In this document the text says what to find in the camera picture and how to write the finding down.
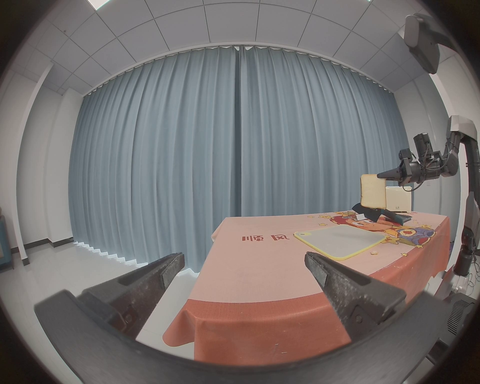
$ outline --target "pink tablecloth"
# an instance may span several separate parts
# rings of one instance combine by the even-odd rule
[[[405,226],[383,218],[361,222],[387,238],[342,262],[404,289],[407,301],[446,268],[450,240],[447,217],[412,216]],[[358,226],[354,218],[354,212],[226,218],[165,343],[194,341],[195,360],[232,365],[294,361],[347,344],[345,329],[305,267],[312,249],[293,233]]]

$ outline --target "slice of bread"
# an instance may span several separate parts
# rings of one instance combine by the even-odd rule
[[[366,208],[387,208],[386,179],[379,179],[377,175],[362,175],[361,202]]]

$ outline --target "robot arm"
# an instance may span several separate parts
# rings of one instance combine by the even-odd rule
[[[417,148],[418,159],[413,160],[409,148],[398,154],[401,162],[398,168],[382,172],[378,178],[395,180],[399,186],[415,182],[422,184],[426,180],[440,176],[453,176],[458,171],[458,150],[460,143],[465,146],[468,166],[468,189],[465,223],[462,233],[462,247],[458,255],[454,272],[459,276],[467,276],[474,253],[480,242],[480,155],[477,144],[477,130],[474,123],[461,116],[451,116],[448,120],[447,142],[443,155],[433,151],[427,133],[420,133],[413,138]]]

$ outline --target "white wall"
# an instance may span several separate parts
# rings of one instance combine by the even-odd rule
[[[17,171],[18,216],[24,244],[48,237],[44,208],[45,159],[61,97],[41,87],[25,126]]]
[[[68,172],[73,132],[83,97],[73,89],[62,96],[53,122],[45,161],[45,218],[51,242],[72,237],[68,205]]]
[[[17,154],[13,152],[16,151],[18,127],[36,83],[17,73],[10,76],[10,80],[6,77],[2,88],[5,83],[6,90],[0,101],[0,206],[7,221],[10,247],[13,248],[17,246],[17,240],[13,230],[12,204],[15,197],[11,196],[11,180],[15,177],[12,174],[13,162],[18,159]]]
[[[434,151],[444,152],[448,114],[435,84],[425,73],[395,92],[395,99],[408,136],[408,144],[417,156],[413,137],[429,134]],[[460,172],[455,176],[425,182],[413,192],[413,210],[450,217],[450,238],[455,239],[460,210]]]

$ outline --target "cable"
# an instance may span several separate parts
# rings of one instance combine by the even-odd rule
[[[477,257],[475,256],[475,259],[473,261],[473,265],[475,266],[475,280],[473,280],[473,274],[470,272],[468,274],[468,284],[467,284],[467,290],[468,287],[472,288],[472,291],[470,293],[467,293],[467,296],[471,296],[475,290],[475,285],[477,282],[480,281],[480,264],[477,262]]]
[[[403,188],[403,190],[406,191],[406,192],[413,192],[413,191],[416,191],[418,188],[420,188],[422,184],[423,184],[423,181],[418,185],[418,187],[415,187],[415,188],[411,189],[410,191],[407,190],[407,189],[405,189],[405,186],[403,186],[403,185],[402,185],[402,188]]]

